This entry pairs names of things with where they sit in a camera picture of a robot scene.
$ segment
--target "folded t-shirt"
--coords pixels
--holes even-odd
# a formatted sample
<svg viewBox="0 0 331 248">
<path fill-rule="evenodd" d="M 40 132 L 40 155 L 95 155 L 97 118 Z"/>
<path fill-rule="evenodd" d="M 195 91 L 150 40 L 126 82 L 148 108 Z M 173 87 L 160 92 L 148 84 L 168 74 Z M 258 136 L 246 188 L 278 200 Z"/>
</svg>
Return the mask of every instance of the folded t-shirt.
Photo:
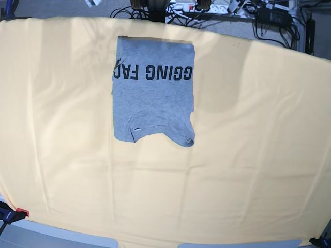
<svg viewBox="0 0 331 248">
<path fill-rule="evenodd" d="M 119 37 L 113 74 L 114 135 L 136 142 L 164 133 L 194 144 L 192 44 Z"/>
</svg>

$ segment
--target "yellow cloth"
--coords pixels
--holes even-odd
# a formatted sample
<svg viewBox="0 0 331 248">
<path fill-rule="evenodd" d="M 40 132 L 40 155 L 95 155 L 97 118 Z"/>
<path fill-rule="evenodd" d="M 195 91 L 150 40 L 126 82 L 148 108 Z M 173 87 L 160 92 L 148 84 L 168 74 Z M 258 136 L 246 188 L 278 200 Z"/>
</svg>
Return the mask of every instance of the yellow cloth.
<svg viewBox="0 0 331 248">
<path fill-rule="evenodd" d="M 196 139 L 118 141 L 120 35 L 192 42 Z M 331 63 L 148 21 L 0 22 L 0 192 L 121 247 L 318 237 L 331 218 Z"/>
</svg>

